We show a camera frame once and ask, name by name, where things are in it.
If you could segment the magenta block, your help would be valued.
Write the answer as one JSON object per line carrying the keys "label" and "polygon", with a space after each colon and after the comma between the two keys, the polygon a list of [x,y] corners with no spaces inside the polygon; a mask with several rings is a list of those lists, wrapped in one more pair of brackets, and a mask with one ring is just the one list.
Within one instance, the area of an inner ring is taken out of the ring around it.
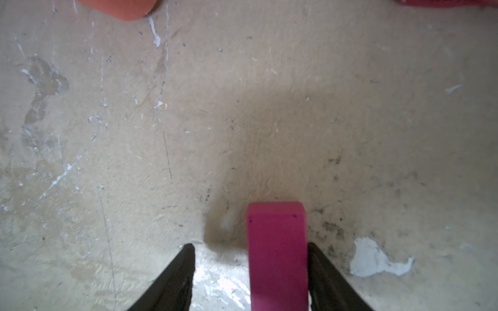
{"label": "magenta block", "polygon": [[300,202],[256,202],[246,212],[252,310],[307,310],[306,212]]}

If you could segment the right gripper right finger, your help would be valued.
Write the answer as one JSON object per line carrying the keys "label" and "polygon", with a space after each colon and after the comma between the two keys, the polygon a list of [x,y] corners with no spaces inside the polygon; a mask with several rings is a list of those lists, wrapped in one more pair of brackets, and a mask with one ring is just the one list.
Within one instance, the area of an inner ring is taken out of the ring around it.
{"label": "right gripper right finger", "polygon": [[307,252],[312,311],[373,311],[315,243],[307,244]]}

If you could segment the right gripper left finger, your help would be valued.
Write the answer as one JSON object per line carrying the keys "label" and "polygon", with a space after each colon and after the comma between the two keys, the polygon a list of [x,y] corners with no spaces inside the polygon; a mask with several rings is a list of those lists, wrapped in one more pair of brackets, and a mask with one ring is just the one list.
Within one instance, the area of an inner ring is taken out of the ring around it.
{"label": "right gripper left finger", "polygon": [[194,274],[195,247],[186,244],[128,310],[188,311],[193,295]]}

